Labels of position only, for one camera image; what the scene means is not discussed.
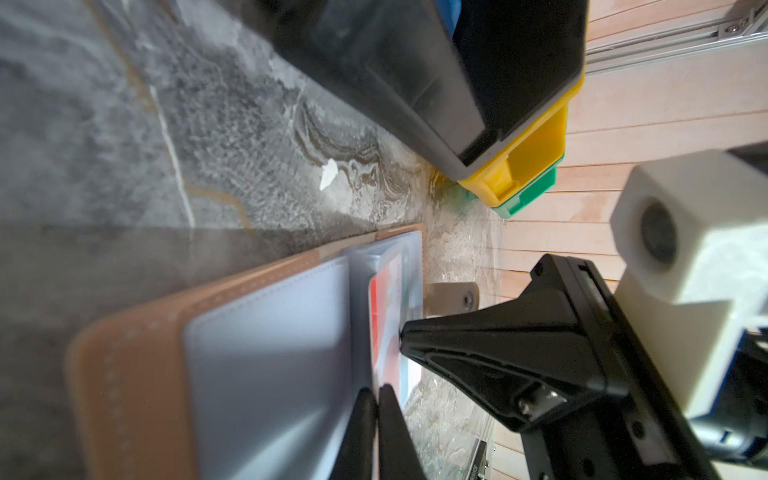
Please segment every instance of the yellow storage bin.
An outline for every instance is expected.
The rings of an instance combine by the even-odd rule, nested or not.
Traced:
[[[565,153],[568,102],[584,77],[484,167],[459,184],[489,207],[498,207],[539,178]]]

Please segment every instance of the white debris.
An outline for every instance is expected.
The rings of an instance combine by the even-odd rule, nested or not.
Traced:
[[[332,158],[328,159],[328,163],[323,165],[323,175],[320,177],[320,191],[325,190],[339,174],[339,166],[336,165],[336,161]]]

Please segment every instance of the wooden wall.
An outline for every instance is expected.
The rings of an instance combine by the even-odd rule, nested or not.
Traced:
[[[742,15],[741,0],[593,0],[589,46]],[[515,298],[544,253],[594,261],[609,286],[624,262],[607,223],[632,167],[768,140],[768,42],[590,76],[568,112],[558,182],[514,221],[498,220],[492,301]],[[494,477],[527,480],[519,435],[495,430]]]

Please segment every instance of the white 3d printed part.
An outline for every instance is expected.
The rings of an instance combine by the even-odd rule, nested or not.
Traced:
[[[641,227],[654,208],[674,225],[671,255],[647,246],[665,238]],[[720,151],[642,164],[611,229],[621,309],[683,414],[707,414],[744,329],[768,326],[768,177]]]

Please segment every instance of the gray marble tabletop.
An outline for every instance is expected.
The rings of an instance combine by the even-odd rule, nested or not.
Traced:
[[[487,274],[490,210],[276,56],[243,4],[0,2],[0,478],[85,477],[62,358],[101,316],[413,221],[428,280]]]

